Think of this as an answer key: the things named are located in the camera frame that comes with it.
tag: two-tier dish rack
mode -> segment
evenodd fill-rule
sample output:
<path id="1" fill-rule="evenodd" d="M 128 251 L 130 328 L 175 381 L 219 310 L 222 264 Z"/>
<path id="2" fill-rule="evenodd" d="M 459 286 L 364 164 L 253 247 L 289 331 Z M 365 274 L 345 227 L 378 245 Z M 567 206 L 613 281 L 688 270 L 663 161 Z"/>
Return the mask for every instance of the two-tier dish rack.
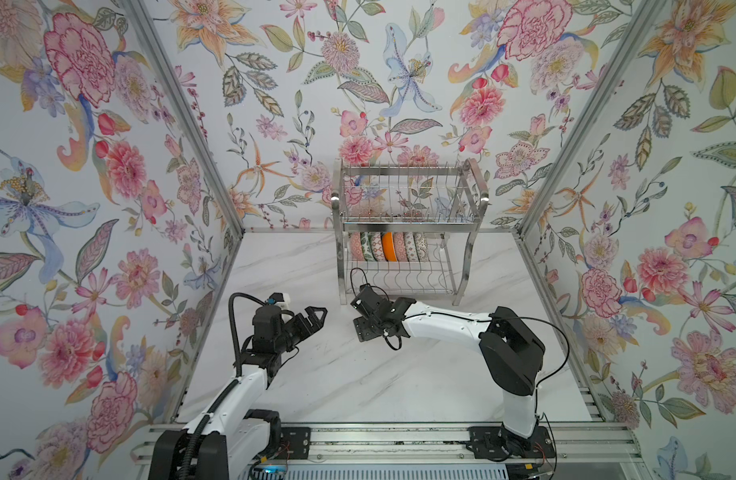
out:
<path id="1" fill-rule="evenodd" d="M 356 167 L 337 160 L 331 207 L 341 304 L 346 304 L 348 294 L 354 295 L 353 269 L 362 269 L 369 283 L 390 296 L 452 297 L 453 305 L 458 305 L 469 282 L 472 248 L 489 198 L 475 159 L 434 167 Z M 349 248 L 349 235 L 362 232 L 422 232 L 429 261 L 358 260 Z M 469 236 L 457 285 L 448 234 L 461 232 Z M 362 273 L 355 273 L 355 278 L 356 286 L 364 283 Z"/>

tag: orange bowl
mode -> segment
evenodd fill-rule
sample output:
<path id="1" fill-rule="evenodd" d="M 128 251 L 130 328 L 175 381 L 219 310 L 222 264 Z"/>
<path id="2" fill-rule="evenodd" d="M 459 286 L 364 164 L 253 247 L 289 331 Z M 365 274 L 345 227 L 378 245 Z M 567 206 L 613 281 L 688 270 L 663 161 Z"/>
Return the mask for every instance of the orange bowl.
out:
<path id="1" fill-rule="evenodd" d="M 381 243 L 384 246 L 384 256 L 388 262 L 396 262 L 395 242 L 392 239 L 392 232 L 387 232 L 381 237 Z"/>

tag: white marble surface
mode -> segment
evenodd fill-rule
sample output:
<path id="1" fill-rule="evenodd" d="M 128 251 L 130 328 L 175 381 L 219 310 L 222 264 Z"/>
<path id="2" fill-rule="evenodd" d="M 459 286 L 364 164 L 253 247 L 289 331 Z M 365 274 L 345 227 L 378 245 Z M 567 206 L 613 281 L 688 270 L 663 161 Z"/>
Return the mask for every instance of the white marble surface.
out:
<path id="1" fill-rule="evenodd" d="M 461 268 L 464 240 L 465 235 L 457 234 L 450 241 L 454 270 Z M 491 379 L 482 356 L 430 339 L 404 339 L 398 352 L 381 339 L 360 343 L 352 323 L 354 309 L 339 304 L 337 288 L 333 234 L 246 235 L 179 421 L 196 416 L 233 371 L 227 298 L 237 291 L 262 299 L 273 292 L 290 293 L 296 312 L 310 305 L 328 309 L 325 327 L 299 344 L 299 355 L 279 371 L 254 408 L 278 410 L 285 422 L 502 419 L 502 391 Z M 428 303 L 451 308 L 449 301 Z M 481 234 L 475 244 L 469 287 L 457 308 L 492 312 L 499 305 L 518 315 L 546 318 L 511 236 Z M 236 302 L 240 341 L 253 333 L 250 322 L 255 309 L 248 300 Z M 547 348 L 544 365 L 551 372 L 564 359 L 560 344 L 551 327 L 529 323 Z M 539 397 L 539 411 L 544 410 L 552 422 L 590 420 L 567 367 L 541 385 Z"/>

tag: black mounting plate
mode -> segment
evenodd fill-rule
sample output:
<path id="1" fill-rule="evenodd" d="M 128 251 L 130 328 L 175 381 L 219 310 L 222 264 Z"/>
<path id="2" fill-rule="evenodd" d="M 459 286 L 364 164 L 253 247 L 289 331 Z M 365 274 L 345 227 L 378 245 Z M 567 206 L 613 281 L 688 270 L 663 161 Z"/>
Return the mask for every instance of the black mounting plate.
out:
<path id="1" fill-rule="evenodd" d="M 288 455 L 291 460 L 306 460 L 309 457 L 309 437 L 312 429 L 309 427 L 283 427 L 280 443 L 288 443 Z"/>
<path id="2" fill-rule="evenodd" d="M 504 456 L 504 451 L 501 450 L 503 440 L 498 436 L 500 430 L 501 426 L 469 427 L 468 448 L 475 454 L 475 458 L 501 458 Z M 556 456 L 554 443 L 552 443 L 546 427 L 537 426 L 534 428 L 530 443 L 531 449 L 524 452 L 522 458 L 543 458 L 544 456 L 554 458 Z M 536 444 L 540 445 L 544 451 L 539 450 Z"/>
<path id="3" fill-rule="evenodd" d="M 353 322 L 355 324 L 355 331 L 357 332 L 357 339 L 361 342 L 367 342 L 368 340 L 373 340 L 384 335 L 383 330 L 363 316 L 355 318 Z"/>

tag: wallpaper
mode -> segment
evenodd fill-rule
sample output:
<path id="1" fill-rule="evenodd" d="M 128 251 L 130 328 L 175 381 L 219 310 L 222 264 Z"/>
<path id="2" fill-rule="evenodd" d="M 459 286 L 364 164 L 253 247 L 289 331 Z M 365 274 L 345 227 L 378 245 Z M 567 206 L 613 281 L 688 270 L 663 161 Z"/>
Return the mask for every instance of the wallpaper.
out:
<path id="1" fill-rule="evenodd" d="M 127 475 L 237 242 L 119 5 L 0 0 L 0 478 Z"/>
<path id="2" fill-rule="evenodd" d="M 528 244 L 601 410 L 736 478 L 736 0 L 670 2 L 585 145 Z"/>
<path id="3" fill-rule="evenodd" d="M 329 226 L 336 159 L 414 167 L 475 158 L 491 188 L 486 226 L 515 225 L 637 2 L 147 6 L 171 62 L 194 72 L 184 77 L 192 108 L 252 230 Z M 425 184 L 434 181 L 392 189 L 352 178 L 346 197 L 376 215 L 447 216 L 445 189 L 437 197 L 438 186 Z"/>

